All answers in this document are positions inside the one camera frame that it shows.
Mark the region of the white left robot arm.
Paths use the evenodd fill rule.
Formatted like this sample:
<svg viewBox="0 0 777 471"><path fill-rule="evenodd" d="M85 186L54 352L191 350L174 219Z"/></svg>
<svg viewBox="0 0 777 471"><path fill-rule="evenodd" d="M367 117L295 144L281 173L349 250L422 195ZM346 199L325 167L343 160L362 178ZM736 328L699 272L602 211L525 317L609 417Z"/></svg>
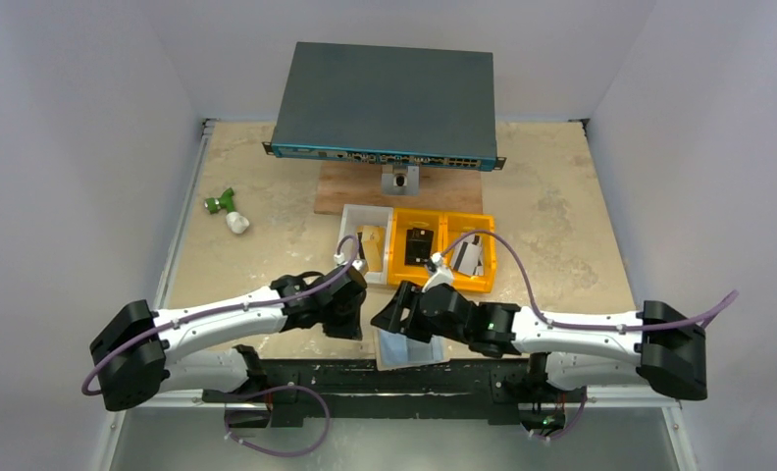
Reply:
<svg viewBox="0 0 777 471"><path fill-rule="evenodd" d="M178 309L126 304L89 346L94 368L86 395L102 397L106 410L139 406L158 393L210 390L236 394L249 380L246 348L217 345L320 326L328 338L361 340L364 276L339 266L328 274L283 275L248 294Z"/></svg>

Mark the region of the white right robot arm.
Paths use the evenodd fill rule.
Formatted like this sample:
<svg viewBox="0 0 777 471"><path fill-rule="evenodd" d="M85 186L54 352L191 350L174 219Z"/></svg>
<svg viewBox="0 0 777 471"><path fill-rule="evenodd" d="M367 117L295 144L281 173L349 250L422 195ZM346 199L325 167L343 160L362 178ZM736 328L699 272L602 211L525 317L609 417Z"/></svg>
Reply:
<svg viewBox="0 0 777 471"><path fill-rule="evenodd" d="M489 358L528 355L533 377L558 391L647 384L673 399L708 397L705 330L661 301L640 311L540 318L529 306L404 282L371 324L420 342L453 340Z"/></svg>

